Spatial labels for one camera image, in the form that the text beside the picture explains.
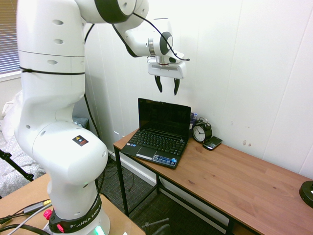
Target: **table leg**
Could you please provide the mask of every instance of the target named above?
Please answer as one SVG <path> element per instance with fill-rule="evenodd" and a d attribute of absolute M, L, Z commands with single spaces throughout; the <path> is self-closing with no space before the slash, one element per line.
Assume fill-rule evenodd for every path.
<path fill-rule="evenodd" d="M 229 220 L 225 235 L 233 235 L 232 231 L 233 231 L 234 225 L 235 225 L 235 222 L 232 220 Z"/>
<path fill-rule="evenodd" d="M 157 194 L 159 194 L 160 193 L 160 176 L 159 176 L 159 174 L 156 174 L 156 192 L 157 192 Z"/>
<path fill-rule="evenodd" d="M 128 206 L 127 206 L 127 198 L 126 198 L 125 186 L 124 186 L 124 179 L 123 179 L 123 172 L 122 172 L 122 165 L 121 165 L 121 159 L 120 159 L 120 156 L 119 156 L 119 149 L 114 147 L 114 152 L 115 152 L 115 158 L 116 158 L 116 165 L 117 165 L 119 184 L 121 186 L 124 211 L 125 211 L 125 215 L 129 216 Z"/>

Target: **gray carpet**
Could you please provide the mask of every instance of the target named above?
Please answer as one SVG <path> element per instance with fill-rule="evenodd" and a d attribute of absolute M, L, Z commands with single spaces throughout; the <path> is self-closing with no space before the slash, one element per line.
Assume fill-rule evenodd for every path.
<path fill-rule="evenodd" d="M 128 208 L 131 208 L 152 186 L 125 168 L 123 168 L 123 177 Z M 124 212 L 116 162 L 111 158 L 109 158 L 106 167 L 105 180 L 101 192 Z M 163 193 L 157 194 L 156 190 L 130 215 L 130 219 L 141 228 L 145 222 L 152 223 L 166 218 L 169 218 L 167 223 L 171 226 L 171 235 L 223 235 L 223 233 Z M 151 231 L 156 231 L 162 225 L 153 226 Z"/>

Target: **laptop keyboard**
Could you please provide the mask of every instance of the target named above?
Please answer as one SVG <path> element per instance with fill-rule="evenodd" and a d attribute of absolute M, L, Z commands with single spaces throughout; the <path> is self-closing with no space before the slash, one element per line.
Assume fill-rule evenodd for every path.
<path fill-rule="evenodd" d="M 186 142 L 138 130 L 129 143 L 150 147 L 155 150 L 181 155 Z"/>

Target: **window blinds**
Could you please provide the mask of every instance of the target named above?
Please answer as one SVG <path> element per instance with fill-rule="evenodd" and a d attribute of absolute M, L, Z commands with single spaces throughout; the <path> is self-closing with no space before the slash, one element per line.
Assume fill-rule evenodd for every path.
<path fill-rule="evenodd" d="M 0 75 L 20 70 L 16 8 L 17 0 L 0 0 Z"/>

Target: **wooden desk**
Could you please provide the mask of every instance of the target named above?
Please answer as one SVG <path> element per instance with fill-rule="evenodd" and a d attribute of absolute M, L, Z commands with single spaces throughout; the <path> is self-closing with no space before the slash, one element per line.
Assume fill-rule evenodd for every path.
<path fill-rule="evenodd" d="M 134 133 L 114 143 L 118 164 Z M 226 234 L 234 223 L 262 235 L 313 234 L 313 209 L 299 195 L 309 178 L 223 144 L 208 151 L 193 139 L 174 170 L 129 157 L 228 217 Z"/>
<path fill-rule="evenodd" d="M 49 176 L 46 174 L 28 185 L 20 188 L 12 194 L 0 200 L 0 217 L 5 217 L 13 214 L 19 209 L 28 206 L 32 203 L 48 199 L 46 187 L 49 182 Z M 123 235 L 126 232 L 128 235 L 144 235 L 145 233 L 134 224 L 125 214 L 123 214 L 116 206 L 108 199 L 101 196 L 102 208 L 108 215 L 111 223 L 110 235 Z M 12 219 L 1 227 L 9 224 L 21 223 L 26 219 L 26 216 Z M 26 224 L 42 229 L 47 223 L 43 217 L 43 212 L 30 219 Z M 11 230 L 2 232 L 1 235 L 8 234 Z M 14 234 L 16 235 L 34 235 L 34 233 L 19 229 Z"/>

